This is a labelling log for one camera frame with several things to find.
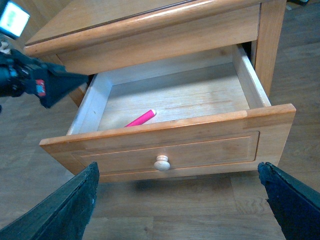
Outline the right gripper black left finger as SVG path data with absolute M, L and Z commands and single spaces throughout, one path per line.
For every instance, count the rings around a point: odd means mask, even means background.
M 2 240 L 81 240 L 96 206 L 99 168 L 92 162 L 0 231 Z

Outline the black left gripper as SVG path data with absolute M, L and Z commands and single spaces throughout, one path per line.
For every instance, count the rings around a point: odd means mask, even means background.
M 15 49 L 0 53 L 1 97 L 36 95 L 49 109 L 88 80 L 88 75 L 67 72 L 62 65 L 44 63 Z

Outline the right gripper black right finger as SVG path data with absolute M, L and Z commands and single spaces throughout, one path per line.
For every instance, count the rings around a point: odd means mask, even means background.
M 267 202 L 287 240 L 320 238 L 320 193 L 270 162 L 257 167 Z

